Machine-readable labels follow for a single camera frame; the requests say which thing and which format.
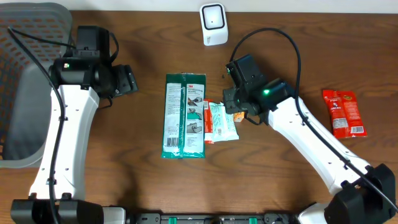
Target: white device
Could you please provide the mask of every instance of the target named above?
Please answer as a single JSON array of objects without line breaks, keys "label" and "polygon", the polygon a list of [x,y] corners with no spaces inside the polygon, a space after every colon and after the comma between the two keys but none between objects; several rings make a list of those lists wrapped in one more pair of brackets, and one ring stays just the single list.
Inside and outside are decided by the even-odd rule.
[{"label": "white device", "polygon": [[[352,165],[357,167],[363,174],[366,174],[366,166],[369,165],[364,159],[347,149],[339,142],[312,114],[304,105],[301,98],[298,99],[300,108],[308,117],[308,122],[317,132],[331,144],[341,155],[350,160]],[[269,126],[281,133],[289,140],[298,151],[321,176],[328,187],[329,193],[334,196],[342,190],[341,183],[347,180],[349,183],[355,182],[360,176],[353,170],[345,167],[335,154],[333,154],[316,135],[303,125],[302,118],[297,111],[294,98],[290,97],[277,105],[277,110],[270,111],[268,115]],[[316,203],[304,210],[297,217],[300,224],[326,224],[324,211],[327,204]]]},{"label": "white device", "polygon": [[[60,85],[59,92],[64,102],[65,120],[57,163],[55,164],[55,198],[70,193],[73,199],[85,199],[85,160],[91,122],[100,98],[91,87],[82,90],[80,85]],[[39,172],[29,195],[36,194],[37,199],[49,199],[50,164],[59,126],[60,105],[54,91],[51,91],[51,119],[45,143],[44,155]]]},{"label": "white device", "polygon": [[225,8],[220,3],[205,4],[200,7],[200,21],[203,43],[206,46],[225,44],[228,40],[228,26]]}]

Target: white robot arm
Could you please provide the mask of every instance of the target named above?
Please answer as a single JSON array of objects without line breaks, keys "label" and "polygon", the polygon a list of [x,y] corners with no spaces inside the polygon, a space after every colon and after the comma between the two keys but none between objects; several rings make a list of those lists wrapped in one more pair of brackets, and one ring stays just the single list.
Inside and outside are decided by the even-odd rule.
[{"label": "white robot arm", "polygon": [[[344,155],[363,174],[366,174],[365,160],[348,150],[309,112],[303,101],[299,99],[300,108],[308,117],[308,121],[340,154]],[[318,172],[331,195],[342,190],[341,183],[353,183],[359,175],[347,168],[308,128],[303,124],[297,111],[295,100],[290,97],[277,105],[278,109],[269,112],[269,126],[288,139],[307,161]],[[324,223],[324,209],[327,204],[315,204],[303,211],[297,218],[301,224]]]},{"label": "white robot arm", "polygon": [[[85,160],[91,122],[100,98],[91,87],[82,90],[80,85],[60,85],[59,92],[65,105],[65,120],[55,165],[55,198],[68,193],[71,198],[85,199]],[[37,199],[49,199],[50,164],[57,135],[60,108],[54,91],[51,93],[52,109],[49,132],[39,172],[29,195]]]}]

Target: white wall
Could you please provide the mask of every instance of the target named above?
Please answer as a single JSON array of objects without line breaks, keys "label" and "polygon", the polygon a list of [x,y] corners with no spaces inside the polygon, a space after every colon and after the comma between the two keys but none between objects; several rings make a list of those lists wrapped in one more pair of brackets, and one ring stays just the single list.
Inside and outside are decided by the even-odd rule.
[{"label": "white wall", "polygon": [[[49,2],[49,0],[0,0]],[[53,0],[71,10],[197,11],[206,0]],[[229,12],[398,13],[398,0],[219,0]]]}]

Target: cable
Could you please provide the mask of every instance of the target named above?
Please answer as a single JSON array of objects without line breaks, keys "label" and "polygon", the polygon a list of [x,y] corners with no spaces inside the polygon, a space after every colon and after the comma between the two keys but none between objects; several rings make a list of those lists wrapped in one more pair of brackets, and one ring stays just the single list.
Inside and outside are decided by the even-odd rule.
[{"label": "cable", "polygon": [[116,45],[116,51],[112,54],[111,58],[110,58],[110,62],[112,63],[116,57],[118,56],[119,53],[119,42],[118,40],[116,40],[116,37],[114,36],[114,34],[112,32],[109,33],[109,35],[112,37],[114,44]]},{"label": "cable", "polygon": [[360,176],[360,178],[362,178],[365,183],[368,185],[368,187],[370,187],[371,189],[373,189],[377,194],[379,194],[384,200],[386,200],[386,202],[388,202],[396,212],[398,212],[398,207],[397,205],[392,202],[379,188],[377,188],[358,168],[356,168],[350,160],[347,160],[346,158],[344,158],[344,156],[342,156],[331,144],[329,144],[329,142],[327,140],[325,140],[319,133],[317,130],[315,130],[315,128],[310,124],[310,122],[308,121],[308,117],[306,117],[301,108],[300,108],[300,104],[299,104],[299,88],[300,88],[300,78],[301,78],[301,56],[300,56],[300,52],[299,52],[299,48],[297,47],[296,43],[293,41],[293,39],[286,34],[285,32],[281,31],[280,29],[277,28],[262,28],[262,29],[258,29],[255,30],[253,32],[251,32],[250,34],[244,36],[242,38],[241,41],[239,41],[239,43],[235,46],[235,49],[232,52],[232,56],[230,58],[230,62],[233,61],[235,53],[238,49],[238,47],[250,36],[257,34],[258,32],[262,32],[262,31],[275,31],[279,34],[282,34],[284,37],[286,37],[290,43],[293,45],[294,50],[296,52],[297,55],[297,77],[296,77],[296,89],[295,89],[295,104],[296,104],[296,108],[298,111],[298,114],[300,115],[300,117],[303,119],[303,122],[308,126],[308,128],[312,131],[312,133],[314,135],[316,135],[316,137],[323,143],[325,144],[325,146],[327,148],[330,149],[331,152],[333,152],[341,161],[344,162],[344,164],[349,167],[352,171],[354,171],[358,176]]},{"label": "cable", "polygon": [[105,109],[105,108],[110,108],[113,105],[113,100],[110,96],[108,96],[108,100],[109,100],[109,105],[108,106],[103,106],[101,108],[98,108],[99,110]]},{"label": "cable", "polygon": [[46,79],[49,81],[49,84],[51,88],[53,89],[55,96],[57,97],[57,100],[60,105],[60,124],[58,126],[58,132],[57,132],[57,137],[55,138],[55,144],[54,144],[54,150],[52,153],[52,158],[51,158],[51,164],[50,164],[50,177],[49,177],[49,197],[50,197],[50,209],[51,209],[51,214],[54,220],[54,224],[60,224],[60,217],[57,212],[57,209],[55,208],[55,189],[54,189],[54,174],[55,174],[55,161],[57,160],[57,154],[58,154],[58,147],[60,145],[60,139],[61,139],[61,133],[62,133],[62,128],[63,128],[63,122],[65,120],[65,107],[63,105],[63,101],[61,98],[60,93],[58,90],[55,88],[53,81],[50,78],[49,73],[46,71],[46,69],[43,67],[42,64],[34,57],[34,55],[24,46],[24,44],[16,37],[14,31],[12,28],[8,27],[8,33],[10,36],[14,39],[14,41],[18,44],[18,46],[29,56],[29,58],[38,66],[40,71],[44,74]]},{"label": "cable", "polygon": [[56,41],[41,39],[41,38],[38,38],[38,37],[35,37],[35,36],[32,36],[32,35],[29,35],[29,34],[25,34],[25,33],[21,32],[21,31],[18,31],[18,30],[14,29],[14,28],[11,28],[11,27],[8,27],[8,29],[10,29],[11,31],[13,31],[14,33],[17,33],[17,34],[19,34],[19,35],[23,35],[23,36],[25,36],[25,37],[29,37],[30,39],[38,40],[38,41],[43,42],[43,43],[61,45],[61,46],[66,46],[66,47],[70,47],[70,48],[76,49],[75,46],[70,45],[70,44],[64,44],[64,43],[61,43],[61,42],[56,42]]}]

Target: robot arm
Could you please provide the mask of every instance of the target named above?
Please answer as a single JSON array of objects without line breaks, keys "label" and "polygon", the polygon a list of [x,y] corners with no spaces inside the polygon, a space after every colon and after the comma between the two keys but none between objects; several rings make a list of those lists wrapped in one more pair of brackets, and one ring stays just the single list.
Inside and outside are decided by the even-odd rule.
[{"label": "robot arm", "polygon": [[[58,148],[55,166],[55,198],[61,199],[62,194],[70,194],[72,199],[85,199],[85,159],[90,133],[91,122],[98,107],[100,98],[92,89],[82,90],[80,85],[60,85],[59,92],[67,105],[60,146]],[[29,195],[37,199],[49,199],[50,163],[57,135],[60,108],[54,92],[51,93],[52,114],[49,133],[45,143],[45,150],[39,172]]]},{"label": "robot arm", "polygon": [[[309,112],[303,101],[300,100],[300,108],[308,117],[312,126],[325,138],[340,154],[344,155],[363,174],[369,166],[365,160],[348,150],[340,143],[314,116]],[[335,195],[341,189],[341,183],[348,181],[353,183],[359,179],[351,169],[334,155],[312,132],[302,123],[297,112],[295,101],[292,97],[280,102],[278,109],[270,111],[268,116],[269,126],[288,139],[298,151],[321,176],[331,195]]]},{"label": "robot arm", "polygon": [[395,177],[388,167],[381,164],[373,168],[344,147],[298,98],[300,109],[309,124],[336,149],[337,155],[349,161],[364,177],[346,167],[303,122],[295,104],[293,89],[281,79],[268,82],[250,55],[233,60],[226,68],[234,82],[234,88],[223,90],[226,112],[244,111],[258,116],[259,123],[248,120],[254,124],[264,122],[281,133],[315,168],[333,196],[328,205],[315,204],[302,212],[297,217],[300,224],[380,224],[395,215],[393,206],[366,183],[366,180],[370,181],[395,203]]}]

